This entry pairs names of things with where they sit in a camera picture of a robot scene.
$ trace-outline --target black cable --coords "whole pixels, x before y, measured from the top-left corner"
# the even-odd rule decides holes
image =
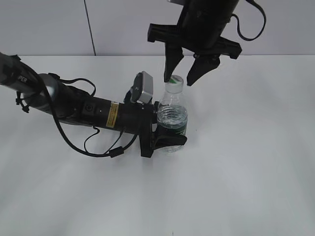
[[[75,151],[81,153],[81,154],[84,154],[86,156],[91,156],[91,157],[107,157],[107,156],[110,156],[110,154],[94,154],[94,153],[89,153],[89,152],[86,152],[84,150],[81,150],[79,149],[78,147],[76,147],[69,139],[68,137],[66,136],[66,134],[64,133],[63,131],[63,128],[61,127],[60,125],[60,122],[59,122],[59,119],[57,117],[57,114],[56,114],[56,110],[54,108],[54,104],[53,104],[53,101],[51,100],[51,96],[47,90],[47,87],[43,81],[43,79],[32,69],[30,68],[28,65],[24,64],[23,62],[20,62],[21,65],[26,69],[28,70],[29,72],[31,72],[35,78],[37,79],[39,85],[42,87],[43,89],[43,92],[44,92],[44,95],[47,99],[47,102],[49,104],[49,107],[50,107],[50,110],[51,110],[51,113],[52,113],[52,116],[54,118],[54,122],[56,124],[56,127],[58,128],[58,131],[60,132],[60,135],[62,136],[62,138],[64,139],[64,141],[72,148],[74,149]]]
[[[266,17],[266,13],[265,13],[264,9],[260,5],[258,5],[258,3],[256,3],[254,0],[245,0],[245,1],[247,1],[249,4],[256,7],[261,12],[261,14],[264,18],[264,24],[263,24],[263,27],[262,27],[261,31],[259,32],[259,34],[255,38],[247,38],[247,37],[243,36],[241,33],[241,29],[240,29],[240,19],[238,18],[238,16],[236,14],[232,14],[232,16],[234,16],[237,20],[237,33],[240,36],[240,38],[242,40],[245,40],[245,41],[254,41],[255,39],[259,38],[261,36],[261,34],[263,33],[263,31],[265,30],[267,17]]]
[[[108,153],[113,148],[113,146],[116,145],[116,143],[122,137],[122,135],[123,135],[123,131],[120,131],[119,137],[116,139],[116,141],[113,143],[113,145],[105,153]]]
[[[95,136],[95,135],[97,135],[97,134],[100,133],[100,129],[99,129],[99,128],[93,126],[93,129],[96,130],[96,133],[90,135],[90,136],[84,141],[84,150],[85,150],[86,152],[88,152],[87,147],[86,147],[87,141],[88,141],[91,137],[93,137],[93,136]]]
[[[90,80],[88,79],[84,79],[84,78],[77,78],[77,79],[74,79],[74,80],[62,80],[62,79],[58,79],[61,83],[64,83],[64,84],[73,84],[77,81],[85,81],[85,82],[88,82],[90,85],[92,85],[94,87],[94,90],[93,92],[91,93],[91,96],[94,97],[95,93],[96,93],[96,86],[95,84],[93,84]]]
[[[123,147],[123,150],[124,150],[124,151],[125,151],[127,148],[129,148],[129,147],[134,143],[134,141],[136,140],[137,136],[138,136],[138,134],[135,134],[135,135],[132,137],[132,139],[130,140],[130,142],[129,142],[126,146]]]
[[[53,104],[53,101],[51,99],[51,96],[47,90],[47,87],[43,81],[43,79],[32,69],[30,68],[28,65],[24,64],[23,62],[20,62],[22,64],[22,66],[28,70],[29,72],[31,72],[35,78],[37,79],[39,85],[42,87],[43,89],[43,93],[47,99],[47,102],[49,104],[49,107],[50,107],[50,110],[51,110],[51,113],[52,113],[52,116],[53,116],[53,119],[54,119],[54,122],[56,124],[56,127],[58,129],[58,131],[60,132],[60,135],[62,136],[62,138],[64,139],[64,141],[72,148],[74,149],[75,151],[83,154],[83,155],[86,155],[86,156],[91,156],[91,157],[97,157],[97,158],[101,158],[101,157],[108,157],[108,156],[111,156],[109,153],[107,153],[108,151],[110,151],[110,149],[117,143],[117,141],[120,139],[120,137],[122,136],[123,134],[123,131],[121,131],[121,134],[119,136],[119,138],[116,140],[116,142],[104,153],[104,154],[94,154],[94,153],[89,153],[88,151],[84,151],[84,150],[81,150],[79,149],[78,147],[76,147],[69,139],[68,137],[66,136],[65,132],[63,131],[63,128],[59,122],[59,119],[57,117],[57,113],[56,113],[56,110],[54,108],[54,104]],[[138,132],[139,132],[139,129],[140,129],[140,126],[141,126],[141,120],[139,121],[139,124],[138,124]],[[137,134],[135,134],[133,136],[133,138],[131,139],[131,141],[125,146],[123,147],[123,150],[126,150],[127,148],[129,148],[133,142],[135,141],[137,135],[138,135],[138,132]]]

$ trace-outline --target white table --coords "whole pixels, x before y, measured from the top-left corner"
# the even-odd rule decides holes
[[[164,57],[22,57],[37,72],[85,77],[122,102],[137,72],[164,90]],[[193,58],[175,74],[186,77]],[[315,56],[222,57],[185,87],[185,148],[114,159],[71,150],[51,116],[15,106],[0,88],[2,236],[315,235]],[[91,91],[88,84],[77,87]],[[78,146],[94,130],[63,125]],[[88,142],[101,153],[118,132]],[[124,135],[126,144],[131,135]]]

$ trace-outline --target plastic water bottle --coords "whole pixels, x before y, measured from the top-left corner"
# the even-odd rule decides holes
[[[157,124],[171,132],[185,135],[188,114],[185,108],[186,102],[183,96],[184,80],[177,75],[172,75],[165,84],[165,93],[159,102],[157,110]],[[170,146],[160,148],[163,152],[175,152],[183,146]]]

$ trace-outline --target robotic arm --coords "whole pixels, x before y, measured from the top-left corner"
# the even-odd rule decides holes
[[[255,6],[264,17],[264,25],[255,38],[246,38],[240,31],[240,23],[233,11],[239,0],[168,0],[183,5],[177,25],[150,24],[148,41],[165,43],[164,82],[168,82],[174,69],[182,60],[186,48],[194,52],[195,62],[187,75],[187,85],[193,85],[200,77],[220,64],[220,55],[237,59],[242,48],[239,43],[221,37],[231,17],[238,22],[237,32],[246,41],[260,37],[266,25],[266,15],[254,0],[246,0]]]
[[[226,23],[229,22],[239,0],[169,0],[184,6],[176,26],[151,24],[148,32],[150,42],[165,43],[166,63],[164,81],[168,82],[174,69],[183,56],[182,48],[193,51],[195,62],[188,73],[187,82],[191,86],[201,76],[218,67],[220,55],[237,59],[242,49],[239,43],[220,37]],[[263,14],[262,8],[253,0],[246,0],[256,6]],[[238,33],[241,38],[251,41]],[[158,102],[152,104],[153,78],[146,72],[139,73],[131,89],[127,92],[124,103],[94,97],[92,94],[68,84],[87,79],[62,80],[53,73],[37,74],[21,62],[18,56],[0,53],[0,85],[16,90],[16,104],[24,112],[29,107],[36,108],[54,118],[54,122],[65,142],[75,151],[92,157],[115,157],[123,154],[139,136],[141,156],[151,157],[153,151],[167,146],[184,145],[187,138],[174,134],[162,126],[153,132],[152,125],[157,123]],[[110,147],[103,154],[94,154],[81,150],[67,138],[61,124],[84,125],[133,134],[125,147]]]

